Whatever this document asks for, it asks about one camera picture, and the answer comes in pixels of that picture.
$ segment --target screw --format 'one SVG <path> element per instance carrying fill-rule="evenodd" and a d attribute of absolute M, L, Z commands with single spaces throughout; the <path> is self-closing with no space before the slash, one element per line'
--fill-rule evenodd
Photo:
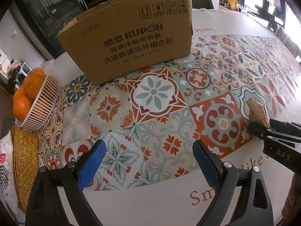
<path fill-rule="evenodd" d="M 253 170 L 254 170 L 255 172 L 259 172 L 259 171 L 260 171 L 260 168 L 257 167 L 257 166 L 254 166 L 254 167 L 253 167 Z"/>
<path fill-rule="evenodd" d="M 40 172 L 45 172 L 46 171 L 46 167 L 45 166 L 40 167 L 39 171 Z"/>
<path fill-rule="evenodd" d="M 226 161 L 224 162 L 224 166 L 230 168 L 232 167 L 232 164 L 229 161 Z"/>
<path fill-rule="evenodd" d="M 74 161 L 70 161 L 67 163 L 67 167 L 72 168 L 75 166 L 75 162 Z"/>

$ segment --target wooden floor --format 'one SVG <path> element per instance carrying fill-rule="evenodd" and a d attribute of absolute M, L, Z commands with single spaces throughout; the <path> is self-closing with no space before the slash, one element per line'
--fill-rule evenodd
<path fill-rule="evenodd" d="M 15 118 L 13 114 L 13 99 L 0 89 L 0 131 L 5 118 Z"/>

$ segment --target blue gripper pad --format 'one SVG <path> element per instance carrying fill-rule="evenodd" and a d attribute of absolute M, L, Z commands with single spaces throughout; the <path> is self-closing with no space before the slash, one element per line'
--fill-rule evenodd
<path fill-rule="evenodd" d="M 192 153 L 208 183 L 208 185 L 216 190 L 220 188 L 219 172 L 213 164 L 211 158 L 206 154 L 204 148 L 199 144 L 201 140 L 195 141 L 192 145 Z"/>
<path fill-rule="evenodd" d="M 79 172 L 77 186 L 81 192 L 84 190 L 84 188 L 90 186 L 105 155 L 106 143 L 104 141 L 101 141 Z"/>

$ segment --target brown paper packet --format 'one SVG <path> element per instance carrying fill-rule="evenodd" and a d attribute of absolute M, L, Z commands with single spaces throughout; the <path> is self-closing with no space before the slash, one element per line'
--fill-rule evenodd
<path fill-rule="evenodd" d="M 246 103 L 250 107 L 250 121 L 256 121 L 265 127 L 271 127 L 268 111 L 261 103 L 258 103 L 254 99 L 249 99 L 246 101 Z"/>

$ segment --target floral tile pattern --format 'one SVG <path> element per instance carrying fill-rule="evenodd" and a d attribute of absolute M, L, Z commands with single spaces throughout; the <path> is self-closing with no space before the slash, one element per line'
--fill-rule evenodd
<path fill-rule="evenodd" d="M 197 36 L 191 54 L 94 86 L 80 76 L 64 86 L 37 132 L 39 166 L 63 167 L 98 139 L 106 156 L 86 190 L 146 186 L 199 169 L 201 139 L 220 158 L 251 138 L 250 98 L 277 118 L 301 91 L 301 67 L 276 38 Z"/>
<path fill-rule="evenodd" d="M 151 120 L 186 107 L 168 68 L 127 81 L 136 123 Z"/>

